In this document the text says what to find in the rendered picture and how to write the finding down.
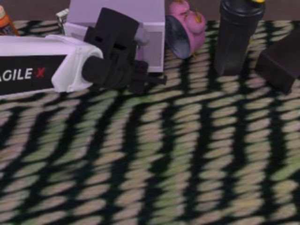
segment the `table surface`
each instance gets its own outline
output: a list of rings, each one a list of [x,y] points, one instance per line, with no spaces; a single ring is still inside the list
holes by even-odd
[[[53,22],[17,22],[24,35]],[[300,221],[300,89],[253,71],[299,22],[261,22],[240,76],[165,53],[166,86],[0,101],[0,223],[244,225]]]

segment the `small white box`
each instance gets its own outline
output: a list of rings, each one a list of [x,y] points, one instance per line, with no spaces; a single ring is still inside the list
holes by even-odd
[[[148,72],[163,72],[165,48],[165,1],[163,0],[71,0],[66,35],[83,40],[86,28],[94,27],[101,8],[110,8],[143,23],[150,41],[143,46],[142,57]]]

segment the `pink toy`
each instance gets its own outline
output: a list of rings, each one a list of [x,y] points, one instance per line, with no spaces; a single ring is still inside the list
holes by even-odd
[[[171,3],[165,21],[166,44],[178,58],[190,57],[203,45],[206,20],[202,14],[191,11],[187,1]]]

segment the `orange bottle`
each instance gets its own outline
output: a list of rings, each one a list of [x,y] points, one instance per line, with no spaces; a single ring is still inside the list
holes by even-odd
[[[0,6],[0,35],[19,36],[17,29],[5,13],[3,6]]]

